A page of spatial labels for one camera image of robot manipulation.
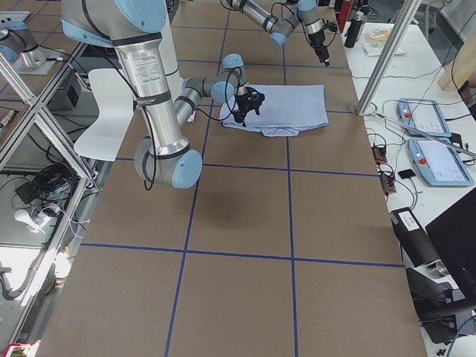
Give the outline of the upper blue teach pendant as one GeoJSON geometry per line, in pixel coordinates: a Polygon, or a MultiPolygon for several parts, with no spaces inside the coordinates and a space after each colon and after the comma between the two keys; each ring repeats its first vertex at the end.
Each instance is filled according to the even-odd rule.
{"type": "Polygon", "coordinates": [[[399,120],[409,126],[439,138],[451,137],[446,119],[435,100],[400,98],[397,113],[399,120]]]}

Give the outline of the black water bottle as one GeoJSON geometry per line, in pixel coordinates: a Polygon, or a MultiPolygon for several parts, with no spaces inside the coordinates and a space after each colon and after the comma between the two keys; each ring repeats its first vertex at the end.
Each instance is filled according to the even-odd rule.
{"type": "Polygon", "coordinates": [[[346,39],[344,43],[345,48],[353,48],[355,43],[357,42],[358,34],[361,30],[361,26],[364,20],[364,13],[360,10],[356,12],[354,15],[350,26],[346,32],[346,39]]]}

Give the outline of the lower blue teach pendant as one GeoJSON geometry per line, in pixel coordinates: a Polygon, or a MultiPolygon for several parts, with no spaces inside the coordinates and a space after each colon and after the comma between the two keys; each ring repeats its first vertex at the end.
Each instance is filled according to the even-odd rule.
{"type": "Polygon", "coordinates": [[[454,149],[428,138],[407,141],[412,162],[430,187],[470,187],[474,180],[454,149]]]}

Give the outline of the blue teach pendant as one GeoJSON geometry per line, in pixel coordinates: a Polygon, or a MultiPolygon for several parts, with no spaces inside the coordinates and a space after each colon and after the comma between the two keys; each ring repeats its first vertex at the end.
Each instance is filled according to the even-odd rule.
{"type": "Polygon", "coordinates": [[[399,120],[409,126],[439,138],[451,137],[446,119],[435,100],[400,98],[397,113],[399,120]]]}
{"type": "Polygon", "coordinates": [[[454,149],[428,138],[407,141],[412,162],[430,187],[470,187],[474,180],[454,149]]]}

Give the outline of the red cylinder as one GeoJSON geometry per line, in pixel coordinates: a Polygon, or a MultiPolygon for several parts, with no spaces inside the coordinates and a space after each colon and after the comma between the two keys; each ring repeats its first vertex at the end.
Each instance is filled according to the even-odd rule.
{"type": "Polygon", "coordinates": [[[344,32],[345,25],[353,9],[353,0],[343,0],[338,14],[338,29],[340,33],[344,32]]]}

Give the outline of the light blue striped shirt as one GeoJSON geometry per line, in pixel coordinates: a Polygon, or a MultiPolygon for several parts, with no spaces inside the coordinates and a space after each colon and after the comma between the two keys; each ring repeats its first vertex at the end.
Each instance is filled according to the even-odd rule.
{"type": "Polygon", "coordinates": [[[266,137],[292,137],[329,124],[322,85],[255,85],[254,88],[265,95],[260,114],[250,111],[241,124],[223,105],[219,117],[224,127],[259,132],[266,137]]]}

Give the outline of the aluminium frame post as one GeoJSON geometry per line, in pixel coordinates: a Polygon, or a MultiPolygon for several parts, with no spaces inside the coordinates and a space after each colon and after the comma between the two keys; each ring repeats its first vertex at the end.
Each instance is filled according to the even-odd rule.
{"type": "Polygon", "coordinates": [[[402,6],[399,15],[396,18],[396,22],[393,24],[390,36],[377,60],[377,63],[373,69],[370,79],[364,88],[362,96],[356,107],[356,114],[359,116],[365,115],[367,108],[370,105],[377,89],[382,81],[391,60],[405,35],[408,26],[411,23],[421,1],[418,0],[406,0],[402,6]]]}

